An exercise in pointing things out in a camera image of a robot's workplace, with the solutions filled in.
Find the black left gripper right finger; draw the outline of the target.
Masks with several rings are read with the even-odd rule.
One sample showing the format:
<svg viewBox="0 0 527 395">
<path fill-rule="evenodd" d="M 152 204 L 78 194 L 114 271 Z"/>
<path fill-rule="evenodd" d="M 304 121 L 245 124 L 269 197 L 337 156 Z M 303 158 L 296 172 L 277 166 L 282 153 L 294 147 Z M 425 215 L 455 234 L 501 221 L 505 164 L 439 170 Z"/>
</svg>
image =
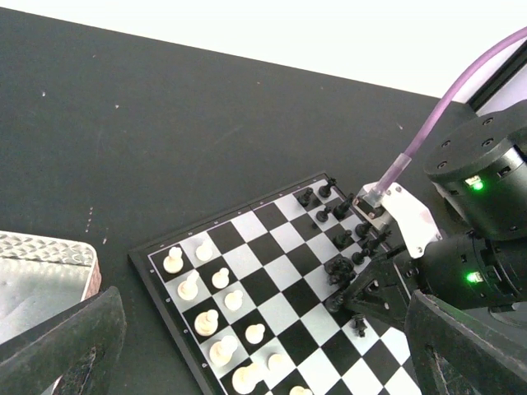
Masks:
<svg viewBox="0 0 527 395">
<path fill-rule="evenodd" d="M 526 348 L 416 291 L 404 333 L 423 394 L 525 394 Z"/>
</svg>

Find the white chess knight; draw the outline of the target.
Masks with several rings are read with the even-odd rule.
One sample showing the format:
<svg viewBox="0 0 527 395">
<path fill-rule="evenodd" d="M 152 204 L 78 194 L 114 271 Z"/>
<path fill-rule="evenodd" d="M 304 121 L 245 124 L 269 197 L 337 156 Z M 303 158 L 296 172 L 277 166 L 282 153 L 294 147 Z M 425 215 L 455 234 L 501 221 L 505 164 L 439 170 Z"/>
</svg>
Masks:
<svg viewBox="0 0 527 395">
<path fill-rule="evenodd" d="M 199 273 L 193 270 L 188 277 L 182 281 L 177 288 L 177 294 L 182 300 L 194 300 L 198 294 L 197 281 L 200 278 Z"/>
</svg>

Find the black frame post right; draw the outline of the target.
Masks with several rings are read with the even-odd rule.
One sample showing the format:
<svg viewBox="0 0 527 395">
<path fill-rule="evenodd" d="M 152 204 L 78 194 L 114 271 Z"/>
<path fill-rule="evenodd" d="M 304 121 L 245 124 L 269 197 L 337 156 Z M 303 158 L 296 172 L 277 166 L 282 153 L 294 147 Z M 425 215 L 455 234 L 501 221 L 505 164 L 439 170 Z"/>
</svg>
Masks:
<svg viewBox="0 0 527 395">
<path fill-rule="evenodd" d="M 526 41 L 476 90 L 467 105 L 477 112 L 526 66 Z"/>
</svg>

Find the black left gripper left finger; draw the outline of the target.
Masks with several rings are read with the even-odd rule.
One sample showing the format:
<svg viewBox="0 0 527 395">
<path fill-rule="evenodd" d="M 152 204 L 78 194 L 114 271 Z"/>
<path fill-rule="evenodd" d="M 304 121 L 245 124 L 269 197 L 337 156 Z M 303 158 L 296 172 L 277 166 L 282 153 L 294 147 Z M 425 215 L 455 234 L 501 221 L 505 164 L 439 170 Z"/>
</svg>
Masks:
<svg viewBox="0 0 527 395">
<path fill-rule="evenodd" d="M 74 305 L 1 345 L 1 393 L 106 394 L 124 346 L 119 290 Z"/>
</svg>

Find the black white chess board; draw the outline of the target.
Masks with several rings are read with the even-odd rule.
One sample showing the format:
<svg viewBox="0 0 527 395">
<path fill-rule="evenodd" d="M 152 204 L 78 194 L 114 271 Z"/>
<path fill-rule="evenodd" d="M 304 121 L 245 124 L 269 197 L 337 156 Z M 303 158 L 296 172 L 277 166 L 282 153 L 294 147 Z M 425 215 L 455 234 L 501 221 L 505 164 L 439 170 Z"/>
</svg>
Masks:
<svg viewBox="0 0 527 395">
<path fill-rule="evenodd" d="M 419 393 L 401 331 L 366 318 L 360 336 L 348 311 L 324 307 L 337 290 L 324 265 L 362 247 L 355 235 L 334 244 L 360 223 L 355 212 L 317 219 L 345 198 L 321 196 L 327 181 L 303 179 L 129 253 L 203 393 L 232 394 L 237 369 L 266 369 L 275 354 L 285 363 L 264 372 L 257 394 Z"/>
</svg>

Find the row of white chess pieces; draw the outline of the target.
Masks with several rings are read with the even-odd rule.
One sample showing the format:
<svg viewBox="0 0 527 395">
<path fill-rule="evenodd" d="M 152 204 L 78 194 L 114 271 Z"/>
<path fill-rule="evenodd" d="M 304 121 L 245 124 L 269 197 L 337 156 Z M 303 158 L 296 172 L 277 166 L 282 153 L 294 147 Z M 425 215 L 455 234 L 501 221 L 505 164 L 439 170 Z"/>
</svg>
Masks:
<svg viewBox="0 0 527 395">
<path fill-rule="evenodd" d="M 255 394 L 288 394 L 295 386 L 308 388 L 306 361 L 315 357 L 318 345 L 303 317 L 319 303 L 301 272 L 293 264 L 294 253 L 309 256 L 298 245 L 287 252 L 269 234 L 249 243 L 220 242 L 210 261 L 200 262 L 195 250 L 199 239 L 179 242 L 184 267 L 178 274 L 161 278 L 170 300 L 184 320 L 184 334 L 198 346 L 202 369 L 212 373 L 215 394 L 233 394 L 235 371 L 252 363 L 263 378 Z M 222 267 L 230 270 L 230 283 L 216 289 L 212 276 Z M 182 300 L 178 285 L 196 270 L 198 294 Z"/>
</svg>

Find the black chess pieces pile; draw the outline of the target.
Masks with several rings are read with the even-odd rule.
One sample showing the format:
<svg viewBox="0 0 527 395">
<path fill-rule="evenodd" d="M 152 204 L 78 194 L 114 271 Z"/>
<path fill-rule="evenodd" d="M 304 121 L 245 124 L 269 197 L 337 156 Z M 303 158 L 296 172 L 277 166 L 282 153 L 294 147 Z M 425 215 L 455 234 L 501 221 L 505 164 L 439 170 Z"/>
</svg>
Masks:
<svg viewBox="0 0 527 395">
<path fill-rule="evenodd" d="M 326 262 L 324 270 L 331 286 L 348 286 L 357 277 L 353 261 L 344 256 L 337 256 Z"/>
</svg>

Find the white chess rook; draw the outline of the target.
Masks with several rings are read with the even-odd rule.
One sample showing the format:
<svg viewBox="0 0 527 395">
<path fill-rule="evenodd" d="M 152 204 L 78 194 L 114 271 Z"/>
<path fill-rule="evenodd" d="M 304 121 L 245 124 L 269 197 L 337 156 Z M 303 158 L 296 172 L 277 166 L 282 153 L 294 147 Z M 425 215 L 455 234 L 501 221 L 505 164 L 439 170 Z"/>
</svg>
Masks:
<svg viewBox="0 0 527 395">
<path fill-rule="evenodd" d="M 180 272 L 184 266 L 183 251 L 180 247 L 170 248 L 168 255 L 163 260 L 163 268 L 169 274 Z"/>
</svg>

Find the white chess pawn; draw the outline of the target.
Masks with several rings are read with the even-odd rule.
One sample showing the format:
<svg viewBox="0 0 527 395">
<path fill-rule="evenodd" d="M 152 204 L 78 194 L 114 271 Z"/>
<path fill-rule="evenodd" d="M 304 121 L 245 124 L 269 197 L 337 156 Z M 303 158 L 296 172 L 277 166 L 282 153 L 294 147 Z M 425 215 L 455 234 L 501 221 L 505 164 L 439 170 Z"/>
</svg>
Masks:
<svg viewBox="0 0 527 395">
<path fill-rule="evenodd" d="M 222 267 L 218 272 L 212 276 L 212 285 L 216 289 L 226 288 L 230 283 L 230 270 L 227 267 Z"/>
<path fill-rule="evenodd" d="M 207 262 L 213 256 L 212 241 L 210 239 L 205 239 L 195 250 L 196 258 L 200 262 Z"/>
</svg>

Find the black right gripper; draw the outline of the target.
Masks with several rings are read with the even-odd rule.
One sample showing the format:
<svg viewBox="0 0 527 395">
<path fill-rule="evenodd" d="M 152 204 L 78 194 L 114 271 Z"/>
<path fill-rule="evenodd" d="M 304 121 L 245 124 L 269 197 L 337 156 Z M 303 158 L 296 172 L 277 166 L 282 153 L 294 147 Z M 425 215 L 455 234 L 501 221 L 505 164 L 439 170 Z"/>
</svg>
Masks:
<svg viewBox="0 0 527 395">
<path fill-rule="evenodd" d="M 404 329 L 415 290 L 457 309 L 526 301 L 526 238 L 496 241 L 462 234 L 432 242 L 424 255 L 374 257 L 343 293 L 343 307 Z"/>
</svg>

